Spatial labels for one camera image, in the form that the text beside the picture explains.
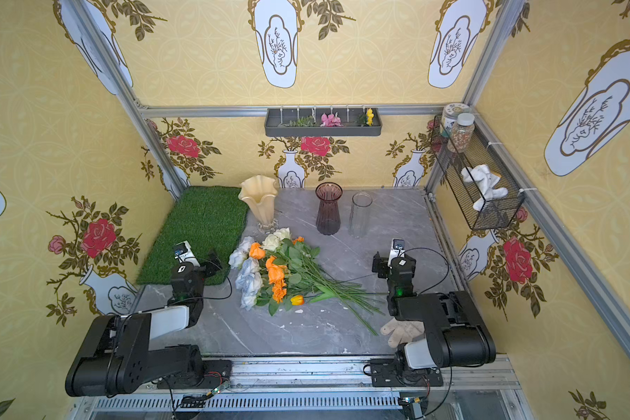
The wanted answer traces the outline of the orange rose stem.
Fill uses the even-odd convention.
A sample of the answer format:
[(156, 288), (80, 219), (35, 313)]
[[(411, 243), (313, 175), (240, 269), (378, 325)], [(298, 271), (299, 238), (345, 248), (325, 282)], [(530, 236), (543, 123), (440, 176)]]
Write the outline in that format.
[(285, 281), (287, 290), (281, 304), (290, 304), (290, 299), (297, 295), (313, 297), (325, 293), (341, 299), (348, 292), (346, 285), (326, 276), (316, 262), (306, 257), (283, 260), (273, 255), (266, 262), (266, 269), (266, 287), (271, 302), (275, 302), (272, 285), (280, 280)]

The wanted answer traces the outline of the white rose stem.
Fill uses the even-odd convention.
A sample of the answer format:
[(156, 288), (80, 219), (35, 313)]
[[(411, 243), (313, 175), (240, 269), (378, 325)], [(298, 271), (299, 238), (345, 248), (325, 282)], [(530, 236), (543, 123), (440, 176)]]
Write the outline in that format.
[(300, 250), (297, 250), (293, 246), (293, 241), (295, 239), (297, 239), (297, 237), (296, 238), (292, 237), (292, 233), (290, 229), (278, 229), (274, 233), (269, 234), (264, 239), (264, 242), (261, 245), (266, 251), (266, 257), (262, 261), (262, 267), (264, 267), (266, 272), (267, 272), (266, 262), (272, 256), (276, 256), (277, 258), (282, 258), (283, 260), (291, 260), (291, 259), (306, 257), (308, 259), (313, 260), (316, 264), (318, 264), (318, 266), (320, 266), (320, 269), (325, 273), (327, 277), (335, 281), (343, 283), (342, 280), (338, 280), (334, 278), (331, 274), (325, 271), (325, 269), (320, 265), (320, 262), (319, 262), (320, 247), (311, 245), (305, 240), (306, 243), (308, 243), (311, 247), (313, 247), (313, 250), (310, 253), (302, 252)]

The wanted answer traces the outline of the orange marigold stem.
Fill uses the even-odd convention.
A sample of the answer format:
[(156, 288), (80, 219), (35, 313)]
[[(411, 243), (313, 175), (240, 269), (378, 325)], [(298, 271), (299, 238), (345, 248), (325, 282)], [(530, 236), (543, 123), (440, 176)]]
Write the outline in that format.
[(306, 243), (305, 238), (302, 236), (299, 236), (293, 241), (293, 246), (302, 252), (310, 253), (313, 250), (313, 247)]

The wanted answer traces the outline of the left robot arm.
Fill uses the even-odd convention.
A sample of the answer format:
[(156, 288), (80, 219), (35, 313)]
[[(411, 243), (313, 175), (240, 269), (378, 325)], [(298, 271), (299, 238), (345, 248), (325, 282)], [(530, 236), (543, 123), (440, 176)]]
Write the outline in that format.
[(183, 259), (171, 271), (173, 295), (167, 305), (129, 315), (94, 319), (66, 375), (70, 397), (113, 397), (163, 380), (175, 389), (198, 389), (225, 383), (230, 360), (203, 360), (194, 344), (151, 350), (166, 334), (194, 327), (204, 308), (205, 282), (222, 269), (215, 251), (195, 264)]

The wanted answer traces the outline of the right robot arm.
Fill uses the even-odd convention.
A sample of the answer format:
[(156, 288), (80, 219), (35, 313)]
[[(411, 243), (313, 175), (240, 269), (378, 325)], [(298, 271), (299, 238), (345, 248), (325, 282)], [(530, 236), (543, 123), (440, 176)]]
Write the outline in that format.
[(475, 368), (494, 362), (492, 335), (467, 292), (416, 292), (416, 259), (375, 254), (372, 271), (387, 281), (390, 322), (383, 333), (403, 370)]

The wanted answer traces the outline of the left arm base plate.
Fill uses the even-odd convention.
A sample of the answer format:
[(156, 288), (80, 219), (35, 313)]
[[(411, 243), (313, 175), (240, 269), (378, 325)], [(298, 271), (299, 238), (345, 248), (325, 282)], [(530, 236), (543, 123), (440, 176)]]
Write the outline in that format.
[(232, 373), (231, 360), (203, 360), (191, 371), (167, 376), (157, 382), (160, 390), (212, 390), (227, 381)]

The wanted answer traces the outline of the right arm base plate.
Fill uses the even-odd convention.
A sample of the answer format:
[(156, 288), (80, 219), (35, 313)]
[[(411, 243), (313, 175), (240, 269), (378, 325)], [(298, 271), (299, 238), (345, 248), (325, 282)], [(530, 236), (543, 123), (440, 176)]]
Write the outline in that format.
[(376, 388), (428, 388), (441, 387), (444, 379), (438, 369), (409, 369), (394, 359), (372, 359), (364, 365), (362, 373), (371, 378)]

